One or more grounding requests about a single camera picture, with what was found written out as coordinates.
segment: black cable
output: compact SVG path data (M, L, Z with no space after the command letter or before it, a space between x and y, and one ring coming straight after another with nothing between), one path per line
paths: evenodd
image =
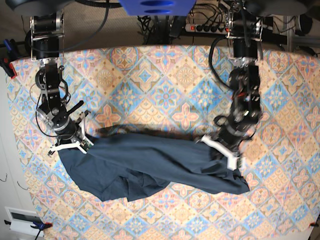
M207 25L207 23L208 23L209 21L211 21L211 25L214 24L214 22L216 21L217 17L218 17L218 15L212 15L211 17L209 17L209 18L206 20L206 22L205 22L204 24L202 24L202 26Z
M150 16L143 16L143 17L137 16L137 20L140 22L139 27L141 29L141 32L138 31L138 33L143 36L142 45L146 45L146 44L148 44L149 39L150 39L150 35L152 34L152 31L154 29L153 26L149 27L150 22L151 22L151 17Z
M215 10L215 11L219 11L221 14L222 14L222 11L219 7L217 7L216 5L214 4L210 4L210 3L197 3L194 7L197 7L197 6L200 6L200 7L209 7L211 8L212 10Z
M83 4L90 7L96 7L96 8L107 8L107 9L117 9L122 8L122 5L120 3L105 3L105 2L96 2L96 1L89 1L89 0L75 0L79 4Z
M36 83L34 83L34 84L30 87L30 89L29 89L29 96L30 96L32 102L33 102L34 104L37 104L36 101L35 101L35 100L32 98L32 96L31 96L31 89L34 87L34 85L36 85Z
M40 233L41 233L41 230L38 231L38 234L35 236L35 239L34 239L34 240L37 240L37 239L38 239Z
M192 36L192 46L194 45L195 43L195 36Z
M223 16L220 14L220 13L218 13L218 15L217 15L217 17L219 17L220 16L220 20L219 20L219 23L217 23L217 25L216 26L214 26L214 27L216 27L217 29L220 27L220 25L222 24L222 21L223 21Z
M246 15L244 10L244 4L242 0L238 0L239 6L240 6L240 13L242 17L242 24L243 24L243 34L244 34L244 41L247 48L250 48L251 42L247 33L247 21L246 21Z
M193 6L193 8L191 8L191 11L189 12L189 15L190 15L191 17L194 17L194 16L195 16L195 14L194 14L194 7L195 7L195 6Z
M276 23L275 21L273 21L273 23L274 23L276 29L278 30L278 33L279 33L279 34L286 33L286 32L288 32L289 30L294 29L294 28L296 27L296 25L294 25L294 26L292 26L292 27L290 27L290 28L288 28L288 29L286 29L286 30L280 31L277 23Z
M281 44L276 44L279 48L280 48L280 50L282 51L282 52L285 52L286 50L285 50L285 48L283 47L283 46L281 46Z
M69 50L72 50L82 44L85 44L86 42L88 42L90 39L92 39L98 32L101 31L101 29L104 27L106 21L107 21L107 18L108 18L108 13L109 13L109 8L106 8L105 9L105 14L104 14L104 18L103 18L103 21L102 23L100 24L99 28L94 32L92 33L89 37L87 37L86 39L84 40L81 40L80 42L74 44L73 46L69 46L69 47L66 47L66 48L63 48L63 49L60 49L60 50L56 50L56 51L49 51L49 50L41 50L41 49L37 49L37 48L34 48L34 47L30 47L32 48L32 50L35 50L35 51L38 51L38 52L42 52L42 53L47 53L47 54L53 54L53 53L59 53L59 52L65 52L65 51L69 51Z
M19 182L18 182L18 181L16 181L16 183L17 183L17 184L18 184L18 186L19 186L20 188L22 188L23 190L28 191L28 190L30 189L30 187L24 188L24 187L20 186L20 184L19 184Z
M232 89L229 85L227 85L224 81L222 81L222 79L220 78L220 76L218 75L218 73L216 72L216 70L215 70L215 68L214 68L214 66L213 66L213 64L212 64L212 58L213 58L213 55L214 55L215 47L216 47L216 45L217 45L218 42L220 42L221 40L224 40L224 39L226 39L225 36L217 37L217 38L214 39L214 41L212 42L211 48L210 48L210 52L209 52L209 66L210 66L210 69L211 69L211 71L213 72L215 78L216 78L223 86L225 86L227 89L233 91L233 89Z
M215 15L213 15L213 16L210 16L210 17L208 17L207 15L205 15L203 12L201 12L201 11L196 11L196 12L194 12L195 14L201 14L201 15L203 15L207 20L209 20L210 19L210 21L212 22L213 20L211 20L211 18L213 18Z
M0 181L1 181L1 182L6 182L6 181L7 181L7 178L8 178L8 174L6 173L6 174L5 174L5 180L0 179Z
M22 20L22 28L23 28L23 31L24 31L24 33L27 35L27 32L26 32L26 30L25 30L25 22L24 22L24 18L22 17L22 15L21 15L21 20Z
M215 15L216 13L217 13L217 10L216 9L214 9L214 8L212 8L212 9L208 9L208 8L206 8L206 7L202 7L202 6L198 6L198 5L195 5L194 7L193 7L193 10L209 10L209 11L212 11L212 13L213 13L213 15Z
M272 16L273 18L275 18L275 19L278 19L280 22L282 22L283 24L288 24L288 23L290 23L293 19L295 19L296 18L296 16L293 16L289 21L283 21L283 20L281 20L281 18L280 17L277 17L277 16Z
M70 92L68 92L68 96L69 96L69 99L68 99L68 101L66 101L66 104L68 104L68 103L70 102L70 100L71 100L71 94L70 94Z
M311 48L311 47L308 47L308 46L298 46L300 48L300 50L304 51L305 53L311 55L311 56L314 56L317 55L317 53Z

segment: tiled pattern fabric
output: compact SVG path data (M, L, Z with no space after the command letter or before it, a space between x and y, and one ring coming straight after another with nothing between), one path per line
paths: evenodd
M228 50L214 52L226 81ZM87 131L116 124L152 125L164 131L205 133L228 114L231 93L217 84L207 46L148 46L84 50L64 56L69 107L84 100ZM47 239L253 240L304 231L320 213L320 63L318 59L265 51L259 63L263 118L245 146L241 169L251 191L208 194L171 183L145 199L101 202L79 190L58 155L54 139L35 122L39 66L14 63L8 100L20 161Z

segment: table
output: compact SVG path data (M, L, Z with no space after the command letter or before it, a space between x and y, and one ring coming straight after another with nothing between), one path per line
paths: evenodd
M70 107L91 111L87 131L116 124L207 133L227 114L231 93L215 82L208 46L140 46L66 53ZM228 49L214 52L226 81ZM263 118L245 147L241 169L251 191L208 194L171 183L151 197L101 202L79 190L58 155L55 139L36 125L38 63L13 63L8 101L21 166L35 210L53 228L47 239L263 239L304 231L320 213L320 63L316 58L266 50L258 63Z

